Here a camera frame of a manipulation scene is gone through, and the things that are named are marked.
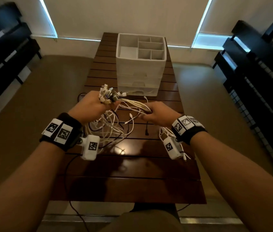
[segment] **wristband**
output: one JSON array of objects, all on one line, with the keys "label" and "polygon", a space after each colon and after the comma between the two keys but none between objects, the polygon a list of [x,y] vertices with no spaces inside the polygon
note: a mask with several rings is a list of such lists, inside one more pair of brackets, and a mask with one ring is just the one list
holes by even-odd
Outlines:
[{"label": "wristband", "polygon": [[40,142],[46,141],[67,151],[79,141],[82,135],[81,127],[82,124],[68,113],[61,113],[44,129]]},{"label": "wristband", "polygon": [[191,138],[198,132],[206,131],[204,126],[192,116],[181,116],[172,124],[176,141],[190,145]]}]

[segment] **table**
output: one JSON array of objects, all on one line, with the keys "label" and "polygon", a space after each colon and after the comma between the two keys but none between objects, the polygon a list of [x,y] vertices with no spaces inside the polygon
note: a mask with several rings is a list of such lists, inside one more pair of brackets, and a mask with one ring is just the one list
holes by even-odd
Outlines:
[{"label": "table", "polygon": [[[107,84],[117,90],[115,33],[104,33],[92,63],[84,92],[100,91]],[[128,99],[145,103],[142,96]],[[167,62],[156,97],[149,101],[162,101],[179,113],[183,113],[180,94],[176,84],[169,50]],[[133,111],[119,109],[119,121],[128,121]],[[66,153],[59,169],[51,200],[100,201],[100,202],[148,202],[148,203],[206,203],[200,174],[195,159],[171,160],[159,139],[159,127],[135,120],[131,135],[109,147],[94,161],[77,157],[70,164],[64,189],[64,171],[68,162],[81,152],[75,146]],[[188,145],[184,150],[194,158]]]}]

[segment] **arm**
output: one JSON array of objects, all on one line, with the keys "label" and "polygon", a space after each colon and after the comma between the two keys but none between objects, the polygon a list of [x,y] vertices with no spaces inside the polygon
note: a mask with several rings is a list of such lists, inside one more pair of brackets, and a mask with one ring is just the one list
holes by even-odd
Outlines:
[{"label": "arm", "polygon": [[[98,119],[117,104],[103,105],[98,91],[88,93],[69,115],[82,124]],[[41,142],[0,186],[0,231],[35,231],[46,210],[64,151]]]},{"label": "arm", "polygon": [[[146,121],[171,127],[181,116],[165,104],[147,104],[152,114]],[[190,141],[217,190],[251,231],[273,231],[273,177],[256,163],[213,138],[199,132]]]}]

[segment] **qr code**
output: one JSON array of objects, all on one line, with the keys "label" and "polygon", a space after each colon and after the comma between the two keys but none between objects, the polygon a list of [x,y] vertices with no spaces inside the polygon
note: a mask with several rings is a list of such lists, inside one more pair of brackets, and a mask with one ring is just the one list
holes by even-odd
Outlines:
[{"label": "qr code", "polygon": [[65,129],[61,129],[57,135],[57,137],[62,138],[64,140],[67,140],[68,136],[70,134],[70,131],[65,130]]},{"label": "qr code", "polygon": [[46,128],[46,131],[48,131],[48,132],[54,132],[55,130],[56,130],[56,128],[58,127],[58,125],[57,124],[55,124],[55,123],[51,123],[47,128]]},{"label": "qr code", "polygon": [[179,123],[177,123],[174,128],[176,129],[177,132],[179,132],[182,129],[182,126]]},{"label": "qr code", "polygon": [[195,118],[190,118],[190,120],[194,123],[199,123],[199,121],[197,121]]},{"label": "qr code", "polygon": [[173,149],[171,143],[166,144],[166,148],[167,148],[168,151]]},{"label": "qr code", "polygon": [[96,142],[90,142],[88,150],[95,151],[97,149],[98,143]]},{"label": "qr code", "polygon": [[190,120],[189,120],[188,118],[186,118],[185,120],[182,120],[182,123],[183,123],[184,126],[187,126],[187,125],[189,125],[191,122],[190,122]]}]

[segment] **metal strip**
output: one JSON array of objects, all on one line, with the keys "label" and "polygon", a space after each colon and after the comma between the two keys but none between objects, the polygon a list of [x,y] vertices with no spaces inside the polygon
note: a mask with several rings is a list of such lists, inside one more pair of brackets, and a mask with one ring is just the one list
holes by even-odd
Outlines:
[{"label": "metal strip", "polygon": [[[85,222],[95,223],[111,223],[118,216],[103,216],[103,215],[86,215],[82,216]],[[59,215],[59,214],[46,214],[42,222],[82,222],[82,220],[75,215]],[[242,225],[239,218],[213,218],[213,217],[180,217],[181,224],[216,224],[216,225]]]}]

